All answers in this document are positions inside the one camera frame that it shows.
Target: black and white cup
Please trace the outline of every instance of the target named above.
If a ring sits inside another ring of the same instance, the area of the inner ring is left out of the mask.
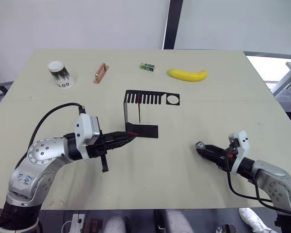
[[[61,61],[52,61],[48,64],[48,70],[53,76],[56,85],[60,89],[68,89],[73,86],[74,80],[69,75]]]

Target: white table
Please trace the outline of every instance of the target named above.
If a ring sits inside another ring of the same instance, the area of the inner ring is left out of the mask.
[[[76,79],[60,90],[47,70],[62,60]],[[110,66],[100,84],[95,71]],[[154,64],[154,72],[139,69]],[[201,82],[169,77],[178,68],[208,70]],[[195,151],[204,141],[226,148],[228,135],[245,129],[249,157],[279,165],[291,174],[291,122],[241,51],[218,50],[38,50],[0,104],[0,207],[8,180],[41,117],[51,108],[78,102],[98,116],[104,133],[123,131],[127,89],[180,94],[180,106],[142,105],[143,124],[158,124],[159,138],[136,138],[109,151],[109,172],[100,159],[77,161],[57,174],[43,209],[225,208],[259,206],[232,194],[226,173]],[[77,108],[52,114],[36,139],[74,131]],[[254,195],[246,179],[232,178],[235,189]]]

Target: yellow banana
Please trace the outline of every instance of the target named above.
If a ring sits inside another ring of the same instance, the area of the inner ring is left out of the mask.
[[[202,72],[187,72],[179,69],[170,69],[167,73],[176,79],[191,82],[201,81],[207,77],[207,70],[203,70]]]

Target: white shoe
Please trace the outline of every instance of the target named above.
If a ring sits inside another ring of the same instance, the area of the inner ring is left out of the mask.
[[[259,216],[250,208],[239,208],[239,215],[242,220],[256,233],[277,233],[267,227]]]

